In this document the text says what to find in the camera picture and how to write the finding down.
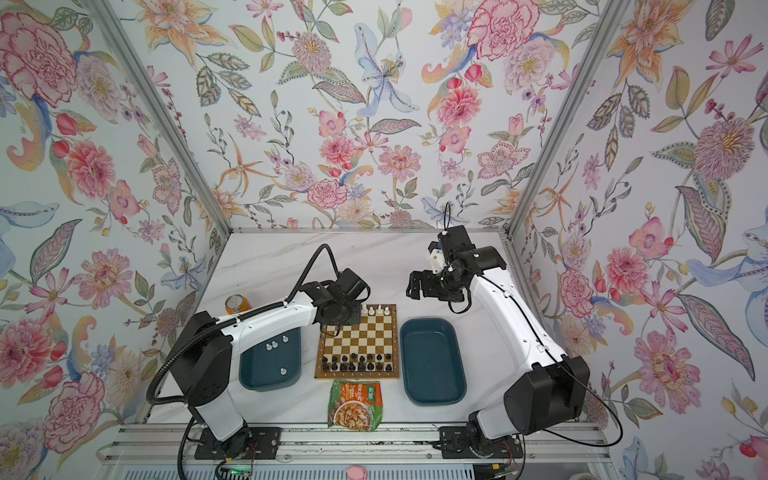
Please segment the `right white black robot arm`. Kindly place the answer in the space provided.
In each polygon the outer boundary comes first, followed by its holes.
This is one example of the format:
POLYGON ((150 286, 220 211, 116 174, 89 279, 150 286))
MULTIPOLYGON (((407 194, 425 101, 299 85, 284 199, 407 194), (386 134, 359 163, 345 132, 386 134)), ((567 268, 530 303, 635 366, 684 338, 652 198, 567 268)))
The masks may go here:
POLYGON ((434 298, 447 305, 479 304, 511 353, 512 385, 493 404, 473 412, 466 424, 474 453, 488 456, 513 440, 578 418, 587 398, 590 370, 565 352, 525 303, 501 254, 478 247, 463 226, 442 230, 428 248, 430 267, 413 271, 406 288, 413 300, 434 298))

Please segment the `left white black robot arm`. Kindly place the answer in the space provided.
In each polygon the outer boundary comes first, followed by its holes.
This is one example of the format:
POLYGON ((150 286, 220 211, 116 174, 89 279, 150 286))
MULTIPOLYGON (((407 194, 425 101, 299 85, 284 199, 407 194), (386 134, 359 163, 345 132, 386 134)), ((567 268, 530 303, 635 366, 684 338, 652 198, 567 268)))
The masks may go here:
POLYGON ((257 446, 231 393, 242 354, 296 328, 358 324, 370 293, 353 270, 338 268, 331 247, 322 244, 285 299, 223 317, 194 314, 150 381, 146 402, 184 404, 191 414, 186 430, 206 428, 211 438, 203 445, 222 457, 220 465, 241 458, 257 446))

